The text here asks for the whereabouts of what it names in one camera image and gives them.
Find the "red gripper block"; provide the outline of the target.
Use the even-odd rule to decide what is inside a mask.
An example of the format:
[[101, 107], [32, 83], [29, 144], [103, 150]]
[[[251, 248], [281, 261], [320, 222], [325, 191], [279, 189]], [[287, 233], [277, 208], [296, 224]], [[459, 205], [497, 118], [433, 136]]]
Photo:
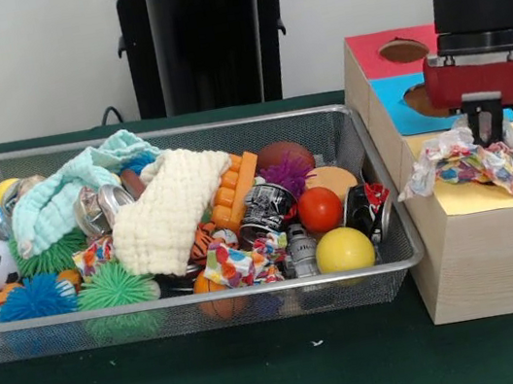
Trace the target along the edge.
[[429, 55], [423, 61], [427, 97], [434, 108], [458, 109], [463, 106], [473, 142], [487, 147], [481, 134], [482, 106], [477, 101], [463, 102], [472, 93], [497, 93], [485, 100], [484, 112], [490, 123], [491, 143], [503, 140], [502, 105], [513, 105], [513, 49], [475, 54]]

